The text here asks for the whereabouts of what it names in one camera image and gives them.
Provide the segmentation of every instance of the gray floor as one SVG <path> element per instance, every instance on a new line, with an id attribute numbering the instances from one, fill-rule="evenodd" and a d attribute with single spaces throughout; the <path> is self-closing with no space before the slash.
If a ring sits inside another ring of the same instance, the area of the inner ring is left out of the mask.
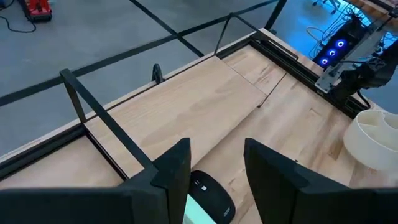
<path id="1" fill-rule="evenodd" d="M 262 0 L 140 0 L 172 29 L 181 31 L 226 15 Z M 275 4 L 243 17 L 258 27 L 268 20 Z M 42 82 L 63 68 L 78 68 L 131 47 L 168 35 L 149 16 L 128 0 L 56 0 L 53 20 L 39 24 L 33 34 L 15 34 L 0 22 L 0 96 Z M 278 36 L 308 55 L 315 41 L 305 28 L 326 29 L 336 16 L 330 6 L 312 7 L 311 0 L 289 0 L 274 28 Z M 0 12 L 13 28 L 30 29 L 15 4 Z M 222 24 L 209 27 L 186 39 L 204 53 L 214 50 Z M 239 21 L 231 21 L 223 43 L 250 33 Z M 159 63 L 164 73 L 196 59 L 175 40 L 129 59 L 81 77 L 94 96 L 105 104 L 150 81 L 152 66 Z M 385 87 L 366 91 L 376 103 L 398 113 L 393 99 L 398 77 Z M 0 108 L 0 154 L 23 145 L 75 119 L 63 86 L 57 86 Z"/>

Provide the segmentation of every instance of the white container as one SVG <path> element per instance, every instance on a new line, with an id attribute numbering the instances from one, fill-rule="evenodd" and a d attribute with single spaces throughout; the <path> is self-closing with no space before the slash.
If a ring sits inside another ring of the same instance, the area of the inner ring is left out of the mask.
<path id="1" fill-rule="evenodd" d="M 398 170 L 398 115 L 382 110 L 360 112 L 343 137 L 344 145 L 364 165 Z"/>

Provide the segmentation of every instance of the black computer mouse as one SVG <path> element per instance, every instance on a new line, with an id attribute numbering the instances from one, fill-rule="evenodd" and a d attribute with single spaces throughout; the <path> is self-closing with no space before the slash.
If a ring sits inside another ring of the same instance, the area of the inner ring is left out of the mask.
<path id="1" fill-rule="evenodd" d="M 191 197 L 216 223 L 230 223 L 235 216 L 235 205 L 227 191 L 203 171 L 191 172 Z"/>

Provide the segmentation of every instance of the metal bracket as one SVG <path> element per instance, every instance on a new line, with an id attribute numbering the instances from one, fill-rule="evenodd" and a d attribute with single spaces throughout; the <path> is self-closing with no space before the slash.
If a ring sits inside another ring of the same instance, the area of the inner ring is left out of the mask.
<path id="1" fill-rule="evenodd" d="M 152 69 L 152 81 L 156 81 L 156 84 L 160 84 L 164 82 L 164 78 L 162 75 L 162 69 L 160 69 L 159 64 L 155 64 Z"/>

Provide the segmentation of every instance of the wooden table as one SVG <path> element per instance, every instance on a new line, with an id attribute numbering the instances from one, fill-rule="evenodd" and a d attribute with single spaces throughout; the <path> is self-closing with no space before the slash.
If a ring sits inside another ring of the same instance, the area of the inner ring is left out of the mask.
<path id="1" fill-rule="evenodd" d="M 387 5 L 394 7 L 394 4 L 391 3 L 388 0 L 380 0 L 383 3 L 386 3 Z M 374 4 L 371 1 L 368 0 L 347 0 L 347 2 L 355 5 L 357 8 L 362 10 L 365 15 L 371 17 L 369 18 L 370 21 L 373 21 L 377 19 L 378 21 L 385 21 L 389 18 L 387 16 L 388 11 L 385 10 L 383 7 L 378 6 L 377 4 Z M 388 23 L 390 28 L 398 28 L 398 19 L 392 19 Z"/>
<path id="2" fill-rule="evenodd" d="M 321 74 L 318 65 L 296 54 Z M 342 137 L 351 119 L 250 46 L 223 60 L 207 55 L 166 77 L 172 79 L 159 86 L 149 83 L 105 108 L 112 107 L 110 115 L 151 159 L 180 138 L 191 137 L 193 169 L 212 175 L 232 196 L 235 223 L 261 222 L 244 168 L 247 137 L 352 188 L 398 183 L 394 175 L 363 166 L 344 148 Z M 142 169 L 98 118 L 85 125 L 129 176 Z M 120 178 L 98 154 L 87 139 L 79 139 L 3 180 L 0 188 L 118 185 Z M 67 178 L 60 181 L 60 176 Z"/>

